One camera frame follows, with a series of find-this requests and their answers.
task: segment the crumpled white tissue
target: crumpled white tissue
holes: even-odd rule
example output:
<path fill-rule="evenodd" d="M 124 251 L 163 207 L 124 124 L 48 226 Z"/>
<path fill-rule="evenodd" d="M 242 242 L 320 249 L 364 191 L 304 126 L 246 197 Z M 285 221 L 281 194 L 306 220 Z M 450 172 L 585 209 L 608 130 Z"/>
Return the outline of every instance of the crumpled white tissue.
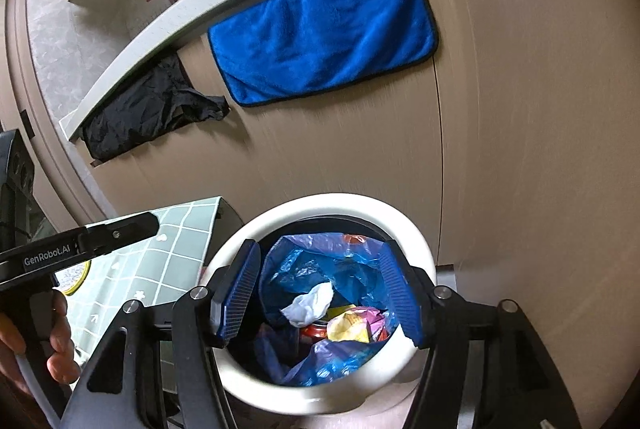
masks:
<path fill-rule="evenodd" d="M 334 287 L 331 282 L 320 283 L 308 293 L 296 297 L 293 303 L 280 311 L 291 326 L 304 328 L 324 317 L 333 298 Z"/>

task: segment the yellow object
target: yellow object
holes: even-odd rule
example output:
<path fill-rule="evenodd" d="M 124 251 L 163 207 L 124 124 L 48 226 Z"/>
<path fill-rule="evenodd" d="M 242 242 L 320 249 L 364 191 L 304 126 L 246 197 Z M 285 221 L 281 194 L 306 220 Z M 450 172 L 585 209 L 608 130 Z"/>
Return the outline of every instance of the yellow object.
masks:
<path fill-rule="evenodd" d="M 329 308 L 324 314 L 324 317 L 321 319 L 322 321 L 330 321 L 334 317 L 337 317 L 340 314 L 344 314 L 347 310 L 351 310 L 352 308 L 356 308 L 355 304 L 347 304 L 347 306 L 337 306 L 335 308 Z"/>
<path fill-rule="evenodd" d="M 86 279 L 86 276 L 89 274 L 89 269 L 91 268 L 91 260 L 84 262 L 83 265 L 84 266 L 82 268 L 82 274 L 80 275 L 80 277 L 76 279 L 76 281 L 69 288 L 67 288 L 66 290 L 61 290 L 64 295 L 71 295 L 75 293 Z"/>
<path fill-rule="evenodd" d="M 330 341 L 369 343 L 367 321 L 353 312 L 345 312 L 332 319 L 326 327 L 326 335 Z"/>

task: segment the trash can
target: trash can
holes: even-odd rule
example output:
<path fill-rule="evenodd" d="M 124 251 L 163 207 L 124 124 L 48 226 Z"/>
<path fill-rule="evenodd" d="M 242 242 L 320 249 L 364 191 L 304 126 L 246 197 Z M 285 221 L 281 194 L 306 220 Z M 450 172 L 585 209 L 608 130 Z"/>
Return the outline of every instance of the trash can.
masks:
<path fill-rule="evenodd" d="M 217 268 L 229 265 L 245 239 L 260 245 L 262 257 L 287 234 L 343 232 L 375 239 L 394 239 L 407 261 L 423 268 L 431 281 L 436 270 L 429 246 L 409 218 L 379 200 L 353 194 L 321 194 L 284 203 L 249 221 L 234 234 L 202 276 L 206 283 Z M 245 318 L 255 314 L 248 308 Z M 418 350 L 400 326 L 385 346 L 354 373 L 331 383 L 290 387 L 268 383 L 251 372 L 251 364 L 232 345 L 214 349 L 222 385 L 241 401 L 288 415 L 338 414 L 358 409 L 375 414 L 396 405 L 417 385 L 427 350 Z"/>

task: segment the yellow rim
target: yellow rim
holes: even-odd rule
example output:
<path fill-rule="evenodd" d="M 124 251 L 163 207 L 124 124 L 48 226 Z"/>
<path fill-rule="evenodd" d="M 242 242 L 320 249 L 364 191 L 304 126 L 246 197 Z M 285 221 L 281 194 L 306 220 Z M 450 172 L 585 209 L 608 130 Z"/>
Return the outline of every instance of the yellow rim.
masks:
<path fill-rule="evenodd" d="M 76 292 L 78 288 L 80 288 L 80 285 L 86 279 L 86 276 L 89 274 L 90 268 L 91 268 L 91 260 L 84 262 L 84 269 L 82 269 L 82 275 L 80 276 L 80 279 L 78 279 L 78 281 L 76 281 L 76 283 L 69 290 L 63 290 L 62 293 L 64 295 L 71 295 L 74 292 Z"/>

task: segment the robotic device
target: robotic device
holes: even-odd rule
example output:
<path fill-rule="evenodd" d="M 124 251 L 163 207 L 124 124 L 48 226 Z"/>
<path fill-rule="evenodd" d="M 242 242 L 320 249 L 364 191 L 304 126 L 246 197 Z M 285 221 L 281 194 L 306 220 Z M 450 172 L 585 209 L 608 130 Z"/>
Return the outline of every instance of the robotic device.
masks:
<path fill-rule="evenodd" d="M 158 221 L 145 213 L 7 247 L 26 242 L 33 181 L 17 133 L 0 134 L 0 164 L 1 309 L 27 340 L 20 368 L 52 427 L 166 428 L 159 343 L 171 340 L 185 428 L 235 428 L 211 348 L 224 348 L 238 333 L 260 270 L 258 243 L 246 240 L 231 265 L 175 303 L 127 301 L 69 395 L 46 368 L 53 272 L 155 235 Z M 22 184 L 20 164 L 27 168 Z M 430 349 L 405 428 L 580 428 L 558 370 L 514 301 L 497 307 L 465 301 L 410 266 L 394 240 L 383 241 L 381 271 L 402 330 L 415 346 Z"/>

